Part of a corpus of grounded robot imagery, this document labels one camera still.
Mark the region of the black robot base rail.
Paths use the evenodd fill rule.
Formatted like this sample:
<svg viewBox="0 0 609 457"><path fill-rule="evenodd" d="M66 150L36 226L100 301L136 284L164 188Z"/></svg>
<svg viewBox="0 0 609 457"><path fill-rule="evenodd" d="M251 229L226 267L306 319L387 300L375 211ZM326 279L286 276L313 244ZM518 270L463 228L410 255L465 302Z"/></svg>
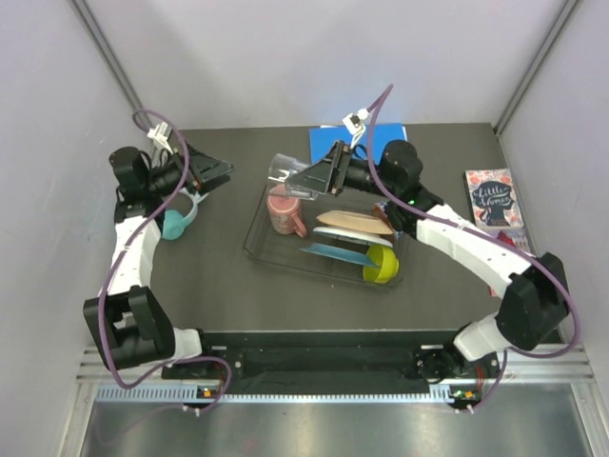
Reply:
<svg viewBox="0 0 609 457"><path fill-rule="evenodd" d="M462 359L452 330L216 331L206 354L228 362L230 394L424 393L444 380L474 385L499 372L498 356Z"/></svg>

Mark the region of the teal scalloped plate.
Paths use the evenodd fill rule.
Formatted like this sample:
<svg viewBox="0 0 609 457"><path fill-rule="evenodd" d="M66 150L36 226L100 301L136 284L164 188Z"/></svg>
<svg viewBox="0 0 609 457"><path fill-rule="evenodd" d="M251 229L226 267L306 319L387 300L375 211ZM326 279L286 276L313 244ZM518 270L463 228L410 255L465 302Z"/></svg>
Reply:
<svg viewBox="0 0 609 457"><path fill-rule="evenodd" d="M343 261L349 264L359 265L362 267L378 268L366 254L353 251L345 248L338 248L330 245L324 245L319 243L313 243L308 247L300 248L300 251L318 255L334 260Z"/></svg>

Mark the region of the lime green bowl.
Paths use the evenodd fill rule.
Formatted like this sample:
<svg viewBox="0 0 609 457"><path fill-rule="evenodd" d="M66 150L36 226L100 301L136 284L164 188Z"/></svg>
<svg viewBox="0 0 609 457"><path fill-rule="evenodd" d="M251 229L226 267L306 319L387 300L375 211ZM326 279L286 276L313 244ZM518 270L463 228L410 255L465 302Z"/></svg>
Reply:
<svg viewBox="0 0 609 457"><path fill-rule="evenodd" d="M373 245L366 252L374 267L363 267L363 279L367 283L386 284L399 272L400 261L393 248L384 245Z"/></svg>

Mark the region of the red patterned small bowl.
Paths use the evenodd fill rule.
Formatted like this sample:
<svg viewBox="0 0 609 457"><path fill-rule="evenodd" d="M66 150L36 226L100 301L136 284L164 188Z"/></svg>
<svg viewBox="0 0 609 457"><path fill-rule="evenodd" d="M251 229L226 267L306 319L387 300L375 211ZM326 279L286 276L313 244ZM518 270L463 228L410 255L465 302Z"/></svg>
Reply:
<svg viewBox="0 0 609 457"><path fill-rule="evenodd" d="M372 207L372 215L374 217L379 218L380 220L382 220L389 228L393 228L393 226L391 225L388 216L387 216L387 212L386 212L386 202L378 202L375 203Z"/></svg>

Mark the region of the pink ghost mug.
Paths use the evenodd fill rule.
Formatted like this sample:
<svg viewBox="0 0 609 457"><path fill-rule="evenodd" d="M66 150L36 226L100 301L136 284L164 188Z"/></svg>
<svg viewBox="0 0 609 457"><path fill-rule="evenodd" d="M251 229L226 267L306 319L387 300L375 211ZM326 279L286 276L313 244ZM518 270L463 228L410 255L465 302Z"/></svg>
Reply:
<svg viewBox="0 0 609 457"><path fill-rule="evenodd" d="M272 227L282 235L296 234L302 238L308 232L302 218L301 200L289 196L284 185L271 188L266 197Z"/></svg>

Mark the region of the Little Women book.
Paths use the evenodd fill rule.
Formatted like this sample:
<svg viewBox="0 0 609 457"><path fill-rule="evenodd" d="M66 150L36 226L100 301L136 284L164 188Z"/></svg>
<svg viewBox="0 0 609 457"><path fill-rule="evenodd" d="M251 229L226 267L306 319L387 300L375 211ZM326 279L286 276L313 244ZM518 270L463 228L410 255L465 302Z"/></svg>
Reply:
<svg viewBox="0 0 609 457"><path fill-rule="evenodd" d="M473 220L480 230L496 234L524 227L510 169L471 169L463 177Z"/></svg>

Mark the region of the red illustrated book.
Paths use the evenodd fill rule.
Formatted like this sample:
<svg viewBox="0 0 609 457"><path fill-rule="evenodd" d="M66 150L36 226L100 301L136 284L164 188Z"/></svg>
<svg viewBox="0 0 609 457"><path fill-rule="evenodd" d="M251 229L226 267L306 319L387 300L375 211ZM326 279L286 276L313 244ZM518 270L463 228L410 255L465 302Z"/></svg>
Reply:
<svg viewBox="0 0 609 457"><path fill-rule="evenodd" d="M513 248L517 248L529 255L532 254L532 249L530 248L527 234L523 228L491 230L487 232L487 235L498 240L503 245L509 245Z"/></svg>

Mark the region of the peach bird plate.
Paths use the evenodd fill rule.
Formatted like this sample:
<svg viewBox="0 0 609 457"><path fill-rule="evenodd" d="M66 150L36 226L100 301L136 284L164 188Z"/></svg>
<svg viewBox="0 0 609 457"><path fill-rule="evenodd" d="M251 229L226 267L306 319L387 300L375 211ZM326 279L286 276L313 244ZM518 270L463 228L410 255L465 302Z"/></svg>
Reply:
<svg viewBox="0 0 609 457"><path fill-rule="evenodd" d="M320 223L343 229L353 229L379 235L392 235L394 233L394 230L382 219L359 212L331 210L319 214L316 219Z"/></svg>

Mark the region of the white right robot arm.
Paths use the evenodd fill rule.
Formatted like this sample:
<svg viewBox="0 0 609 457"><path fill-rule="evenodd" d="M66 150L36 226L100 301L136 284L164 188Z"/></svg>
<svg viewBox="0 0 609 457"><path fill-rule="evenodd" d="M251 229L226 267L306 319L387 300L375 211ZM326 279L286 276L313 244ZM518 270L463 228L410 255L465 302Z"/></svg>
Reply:
<svg viewBox="0 0 609 457"><path fill-rule="evenodd" d="M488 236L426 189L421 173L422 161L405 140L387 143L379 162L356 158L337 142L323 159L289 174L285 187L334 196L344 189L382 195L394 230L446 254L497 293L499 310L462 328L449 344L443 361L451 374L468 375L492 352L534 349L570 313L562 261Z"/></svg>

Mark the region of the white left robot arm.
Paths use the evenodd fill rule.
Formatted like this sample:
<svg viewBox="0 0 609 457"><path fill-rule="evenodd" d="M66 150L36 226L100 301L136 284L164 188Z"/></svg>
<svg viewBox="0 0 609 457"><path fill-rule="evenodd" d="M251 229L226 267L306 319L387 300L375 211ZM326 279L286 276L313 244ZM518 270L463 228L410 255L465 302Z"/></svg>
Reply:
<svg viewBox="0 0 609 457"><path fill-rule="evenodd" d="M154 167L135 147L109 157L118 182L114 210L116 245L109 278L83 315L106 368L136 368L183 359L195 377L215 369L214 352L199 329L175 328L150 288L159 242L179 237L205 197L227 183L231 163L189 148Z"/></svg>

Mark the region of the clear plastic cup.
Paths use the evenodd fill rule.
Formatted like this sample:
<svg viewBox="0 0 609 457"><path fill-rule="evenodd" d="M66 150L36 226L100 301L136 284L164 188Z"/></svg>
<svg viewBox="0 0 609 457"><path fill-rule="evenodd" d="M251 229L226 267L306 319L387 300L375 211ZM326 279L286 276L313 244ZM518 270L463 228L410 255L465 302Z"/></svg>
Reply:
<svg viewBox="0 0 609 457"><path fill-rule="evenodd" d="M276 154L270 162L266 178L266 191L269 195L297 198L314 201L318 193L300 185L289 184L288 179L298 172L305 170L309 164L281 153Z"/></svg>

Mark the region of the white watermelon plate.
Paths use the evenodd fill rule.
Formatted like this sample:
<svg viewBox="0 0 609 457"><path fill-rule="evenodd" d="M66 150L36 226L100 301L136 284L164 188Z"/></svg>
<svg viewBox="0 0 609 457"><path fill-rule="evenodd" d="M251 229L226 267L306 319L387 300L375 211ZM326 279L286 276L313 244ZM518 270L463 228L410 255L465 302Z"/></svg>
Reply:
<svg viewBox="0 0 609 457"><path fill-rule="evenodd" d="M336 228L336 227L316 227L313 229L313 233L321 235L327 238L332 238L340 241L346 241L350 243L372 246L381 245L388 248L392 248L393 244L382 238L382 236L373 233L361 232L348 228Z"/></svg>

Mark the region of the black wire dish rack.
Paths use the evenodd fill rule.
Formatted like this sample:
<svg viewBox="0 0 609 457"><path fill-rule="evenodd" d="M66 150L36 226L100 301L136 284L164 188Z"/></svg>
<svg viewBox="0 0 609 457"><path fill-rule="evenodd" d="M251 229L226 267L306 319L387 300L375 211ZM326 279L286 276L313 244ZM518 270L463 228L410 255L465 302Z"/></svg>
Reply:
<svg viewBox="0 0 609 457"><path fill-rule="evenodd" d="M406 271L406 253L409 241L405 238L398 239L393 245L396 257L400 261L400 268L396 276L385 284L365 281L361 265L305 251L311 244L318 243L360 253L367 252L367 245L326 237L315 233L313 229L320 225L317 216L321 213L336 209L370 214L373 206L381 201L382 199L376 195L350 189L337 198L323 195L313 201L305 201L302 206L302 215L308 236L302 238L296 234L280 234L272 227L266 206L266 192L263 191L244 241L244 252L256 263L290 273L328 281L346 282L363 288L378 290L394 288L403 280Z"/></svg>

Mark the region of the teal cat ear headphones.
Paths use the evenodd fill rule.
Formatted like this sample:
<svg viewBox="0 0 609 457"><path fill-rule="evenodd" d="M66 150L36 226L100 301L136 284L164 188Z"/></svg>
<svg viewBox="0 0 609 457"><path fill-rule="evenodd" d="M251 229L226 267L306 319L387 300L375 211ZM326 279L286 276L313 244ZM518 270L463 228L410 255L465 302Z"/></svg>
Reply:
<svg viewBox="0 0 609 457"><path fill-rule="evenodd" d="M162 229L162 239L166 241L174 241L182 236L196 219L200 204L208 197L208 193L191 193L187 189L181 189L179 194L185 196L190 201L190 209L187 214L182 214L176 209L168 209L166 211Z"/></svg>

